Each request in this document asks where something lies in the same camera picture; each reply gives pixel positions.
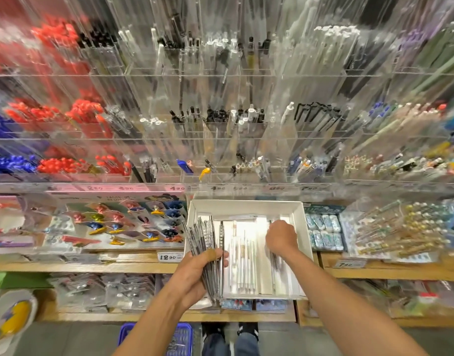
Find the shoe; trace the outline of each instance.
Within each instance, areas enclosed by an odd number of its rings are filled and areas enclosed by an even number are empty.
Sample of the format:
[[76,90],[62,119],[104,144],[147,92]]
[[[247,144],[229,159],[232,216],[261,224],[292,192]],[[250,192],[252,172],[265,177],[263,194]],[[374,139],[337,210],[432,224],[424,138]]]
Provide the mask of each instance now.
[[225,341],[225,333],[224,328],[226,322],[203,322],[202,323],[202,340],[206,340],[206,338],[212,334],[220,334]]
[[258,322],[239,322],[237,335],[243,332],[254,335],[258,341]]

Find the jeans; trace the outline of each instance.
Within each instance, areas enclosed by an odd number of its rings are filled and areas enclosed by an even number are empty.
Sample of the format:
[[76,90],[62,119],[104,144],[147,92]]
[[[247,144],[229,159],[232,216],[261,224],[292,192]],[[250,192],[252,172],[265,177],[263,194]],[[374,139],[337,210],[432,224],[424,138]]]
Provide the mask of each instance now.
[[[234,344],[235,356],[260,356],[258,341],[252,334],[243,332]],[[206,338],[202,348],[202,356],[230,356],[230,347],[220,334],[212,334]]]

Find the floor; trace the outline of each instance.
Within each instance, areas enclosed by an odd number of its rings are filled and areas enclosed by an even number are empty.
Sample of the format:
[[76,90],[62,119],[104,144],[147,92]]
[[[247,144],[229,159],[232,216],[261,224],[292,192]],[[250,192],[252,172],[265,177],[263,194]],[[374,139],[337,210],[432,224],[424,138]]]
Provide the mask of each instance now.
[[[200,355],[200,324],[194,355]],[[121,324],[85,322],[34,323],[23,334],[15,356],[109,356],[117,346]],[[226,328],[235,340],[237,324]],[[341,353],[322,329],[301,329],[295,323],[260,323],[260,352],[269,355],[335,356]],[[431,356],[454,356],[454,329],[406,329]]]

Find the fist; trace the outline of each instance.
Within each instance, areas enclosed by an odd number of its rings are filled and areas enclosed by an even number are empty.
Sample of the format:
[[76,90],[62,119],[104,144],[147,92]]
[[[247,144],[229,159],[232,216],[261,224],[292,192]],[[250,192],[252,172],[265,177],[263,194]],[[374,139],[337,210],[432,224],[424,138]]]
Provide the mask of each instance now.
[[293,225],[283,220],[272,222],[266,233],[266,246],[271,252],[283,258],[289,252],[297,250],[298,235]]

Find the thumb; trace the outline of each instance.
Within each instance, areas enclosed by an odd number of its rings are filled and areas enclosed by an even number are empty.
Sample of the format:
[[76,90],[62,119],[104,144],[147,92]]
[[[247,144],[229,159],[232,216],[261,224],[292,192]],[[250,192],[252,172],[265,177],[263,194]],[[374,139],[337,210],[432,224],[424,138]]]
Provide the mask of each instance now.
[[195,268],[202,269],[207,263],[217,260],[222,256],[222,249],[207,249],[198,256],[192,258]]

